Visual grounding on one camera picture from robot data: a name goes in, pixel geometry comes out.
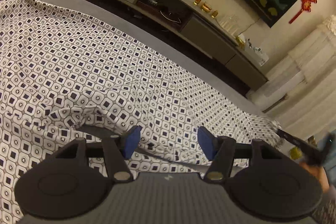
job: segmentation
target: gray ribbed surface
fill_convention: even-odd
[[[142,173],[132,183],[116,185],[95,210],[71,220],[47,221],[25,216],[19,224],[263,224],[232,203],[219,185],[198,174]],[[314,224],[311,218],[291,224]]]

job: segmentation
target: person's arm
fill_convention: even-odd
[[[305,162],[300,166],[311,173],[321,183],[323,197],[319,207],[313,212],[313,219],[319,224],[336,223],[336,189],[329,185],[326,172],[323,167],[309,166]]]

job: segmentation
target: bed sheet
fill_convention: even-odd
[[[22,217],[18,178],[95,125],[122,134],[140,125],[127,165],[137,172],[194,172],[208,165],[197,128],[240,143],[261,138],[279,147],[279,125],[248,114],[213,87],[145,43],[90,15],[39,0],[0,2],[1,218]],[[246,160],[236,160],[245,167]],[[102,159],[90,166],[106,175]]]

